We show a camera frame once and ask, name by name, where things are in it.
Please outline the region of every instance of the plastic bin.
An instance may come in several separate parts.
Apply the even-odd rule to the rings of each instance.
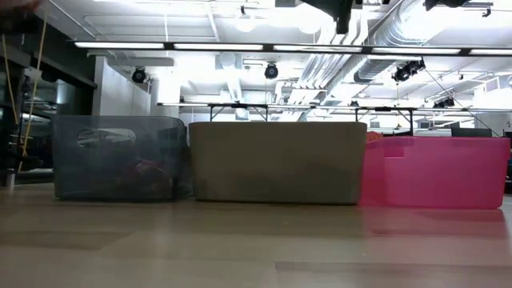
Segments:
[[[355,205],[366,124],[191,123],[197,199]]]
[[[500,207],[508,138],[384,138],[366,144],[361,205]]]
[[[186,130],[166,117],[57,116],[55,194],[60,199],[156,201],[174,196]]]

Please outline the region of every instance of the bin handle cutout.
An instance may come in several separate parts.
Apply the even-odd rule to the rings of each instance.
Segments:
[[[83,148],[132,145],[135,144],[135,140],[135,132],[124,128],[84,129],[77,134],[77,144]]]

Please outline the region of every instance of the gray mesh bin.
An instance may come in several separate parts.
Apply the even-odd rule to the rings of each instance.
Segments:
[[[157,201],[175,195],[186,146],[181,120],[57,116],[53,129],[56,197]]]

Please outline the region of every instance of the yellow rope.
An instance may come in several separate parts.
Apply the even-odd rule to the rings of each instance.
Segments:
[[[10,82],[10,72],[9,72],[9,59],[7,58],[7,45],[6,45],[6,35],[2,34],[2,48],[3,48],[3,56],[4,60],[6,61],[6,75],[7,75],[7,85],[9,87],[9,96],[10,96],[10,102],[13,105],[13,115],[14,115],[14,122],[16,123],[16,126],[18,125],[18,112],[16,111],[16,103],[14,103],[14,94],[13,94],[13,86]]]
[[[23,157],[26,156],[26,144],[28,143],[27,139],[29,137],[30,127],[31,127],[31,124],[32,124],[32,112],[34,111],[34,97],[35,97],[36,91],[38,90],[38,82],[39,82],[39,79],[41,77],[41,75],[39,74],[39,71],[40,71],[40,68],[41,68],[42,48],[44,47],[44,42],[45,42],[46,20],[47,20],[47,17],[48,17],[48,5],[46,5],[46,8],[45,8],[45,17],[44,17],[44,21],[43,21],[43,24],[42,24],[41,43],[39,44],[38,64],[37,64],[37,67],[36,67],[38,76],[36,77],[36,79],[34,81],[34,90],[32,91],[32,97],[30,98],[29,121],[28,121],[28,124],[26,126],[25,141],[23,142]],[[18,167],[18,172],[22,171],[22,166],[23,166],[23,161],[20,161],[19,167]]]

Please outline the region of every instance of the pink bin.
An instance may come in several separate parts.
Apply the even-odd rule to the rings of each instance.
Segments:
[[[508,138],[393,137],[366,144],[364,206],[495,209]]]

